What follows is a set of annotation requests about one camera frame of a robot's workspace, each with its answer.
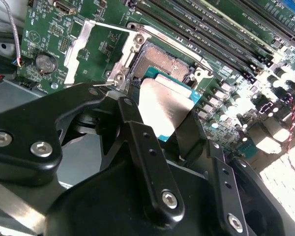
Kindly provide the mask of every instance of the ram slot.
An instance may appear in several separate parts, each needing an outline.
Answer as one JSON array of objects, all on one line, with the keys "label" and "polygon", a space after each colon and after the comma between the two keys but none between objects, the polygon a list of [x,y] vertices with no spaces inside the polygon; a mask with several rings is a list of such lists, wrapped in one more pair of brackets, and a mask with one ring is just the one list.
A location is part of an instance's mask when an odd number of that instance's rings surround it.
[{"label": "ram slot", "polygon": [[214,48],[215,50],[221,52],[228,59],[235,59],[235,61],[233,60],[234,63],[240,63],[248,68],[258,68],[258,66],[252,60],[249,60],[244,55],[235,51],[233,48],[226,46],[220,40],[212,37],[212,35],[207,33],[205,30],[194,27],[194,24],[188,21],[184,17],[184,15],[181,15],[180,12],[172,13],[169,8],[161,5],[159,0],[149,1],[152,2],[155,6],[159,7],[161,10],[163,10],[163,12],[166,12],[169,16],[180,20],[181,22],[177,23],[179,24],[179,27],[185,28],[186,32],[189,32],[189,34],[191,34],[192,36],[200,37],[201,40],[205,41],[208,45],[210,45],[211,48]]},{"label": "ram slot", "polygon": [[[266,55],[268,58],[272,57],[272,52],[266,47],[257,44],[254,39],[241,32],[239,29],[231,25],[220,16],[206,10],[205,7],[198,5],[197,8],[194,8],[192,5],[190,5],[189,1],[186,2],[185,0],[173,0],[173,2],[175,3],[172,4],[179,5],[180,7],[186,9],[188,12],[190,12],[190,14],[193,14],[194,17],[197,17],[203,24],[214,28],[215,31],[218,31],[225,38],[232,40],[237,44],[238,48],[245,51],[247,54],[250,54],[250,56],[256,58],[257,60],[259,60],[259,57],[264,57],[264,55]],[[238,36],[240,36],[240,38],[231,34],[230,30],[235,32]]]},{"label": "ram slot", "polygon": [[146,14],[146,15],[150,16],[152,19],[155,19],[158,22],[160,22],[162,25],[164,25],[165,27],[167,27],[168,29],[170,29],[171,31],[173,31],[175,33],[175,35],[178,36],[179,38],[182,38],[185,41],[189,41],[190,44],[191,45],[193,44],[193,46],[195,46],[195,47],[201,48],[201,50],[205,54],[211,55],[217,61],[220,61],[220,62],[224,63],[226,66],[228,66],[233,71],[236,71],[238,74],[240,74],[244,78],[247,76],[247,74],[248,75],[250,74],[249,72],[245,71],[243,68],[239,67],[238,64],[236,64],[235,62],[233,62],[233,61],[225,58],[224,55],[221,55],[219,52],[213,50],[211,47],[209,47],[205,43],[197,40],[195,37],[189,35],[188,38],[187,38],[185,36],[186,35],[186,31],[182,30],[181,28],[179,28],[177,26],[174,26],[174,25],[168,23],[162,17],[160,17],[159,15],[155,14],[155,12],[152,11],[150,8],[148,8],[146,5],[141,4],[141,3],[138,3],[136,9],[139,12],[142,12],[143,14]]},{"label": "ram slot", "polygon": [[234,5],[239,6],[248,15],[259,21],[261,25],[265,26],[277,36],[281,37],[287,43],[295,47],[295,32],[286,27],[284,24],[272,17],[268,12],[260,6],[249,0],[229,0]]}]

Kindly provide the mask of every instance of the black plastic arm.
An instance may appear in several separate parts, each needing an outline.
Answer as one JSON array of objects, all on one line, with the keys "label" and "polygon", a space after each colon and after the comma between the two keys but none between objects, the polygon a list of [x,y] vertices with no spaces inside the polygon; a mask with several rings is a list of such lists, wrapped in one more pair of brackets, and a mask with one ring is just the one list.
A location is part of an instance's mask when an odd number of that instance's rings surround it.
[{"label": "black plastic arm", "polygon": [[295,221],[270,193],[251,166],[240,158],[231,160],[236,173],[247,223],[258,235],[295,236]]},{"label": "black plastic arm", "polygon": [[[103,99],[98,89],[80,84],[1,113],[0,132],[10,135],[12,141],[0,147],[0,180],[20,185],[51,181],[62,158],[61,139],[72,119]],[[34,155],[31,146],[36,142],[50,144],[52,153]]]}]

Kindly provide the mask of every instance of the cable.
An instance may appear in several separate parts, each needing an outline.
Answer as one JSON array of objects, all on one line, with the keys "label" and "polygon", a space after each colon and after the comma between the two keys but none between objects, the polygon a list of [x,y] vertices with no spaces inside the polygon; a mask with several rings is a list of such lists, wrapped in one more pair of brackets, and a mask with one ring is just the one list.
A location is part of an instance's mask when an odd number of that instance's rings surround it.
[{"label": "cable", "polygon": [[289,161],[289,164],[290,164],[292,170],[295,172],[295,167],[292,164],[292,161],[290,159],[291,142],[292,142],[292,139],[293,139],[292,130],[295,127],[295,125],[294,125],[294,120],[295,120],[295,103],[294,103],[294,98],[293,97],[290,97],[290,105],[292,107],[292,118],[291,118],[291,127],[290,127],[290,130],[289,130],[290,135],[289,135],[289,139],[288,139],[288,142],[287,142],[286,153],[287,153],[287,159]]},{"label": "cable", "polygon": [[13,31],[13,36],[14,36],[14,41],[15,41],[15,48],[16,48],[16,60],[17,60],[17,64],[19,67],[21,67],[21,48],[20,48],[20,40],[19,40],[19,34],[18,34],[18,29],[16,28],[15,22],[14,22],[14,18],[12,16],[12,12],[11,12],[11,8],[9,6],[9,4],[6,2],[6,0],[0,0],[5,8],[6,11],[8,13],[9,19],[10,19],[10,23],[11,23],[11,27],[12,27],[12,31]]}]

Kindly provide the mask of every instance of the black metal frame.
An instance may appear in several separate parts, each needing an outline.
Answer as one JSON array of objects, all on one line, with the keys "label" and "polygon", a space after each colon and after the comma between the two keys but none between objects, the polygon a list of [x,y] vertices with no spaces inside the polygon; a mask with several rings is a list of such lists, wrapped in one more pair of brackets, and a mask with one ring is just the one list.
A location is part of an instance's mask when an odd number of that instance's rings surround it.
[{"label": "black metal frame", "polygon": [[[53,203],[46,236],[295,236],[295,223],[258,175],[239,158],[228,165],[193,112],[162,143],[143,124],[133,100],[115,100],[80,84],[1,113],[0,131],[13,138],[0,147],[0,182],[27,190],[55,179],[61,147],[85,133],[101,135],[101,172]],[[37,141],[51,144],[49,157],[30,152]],[[177,207],[163,202],[164,191],[176,197]],[[240,230],[230,215],[241,223]]]}]

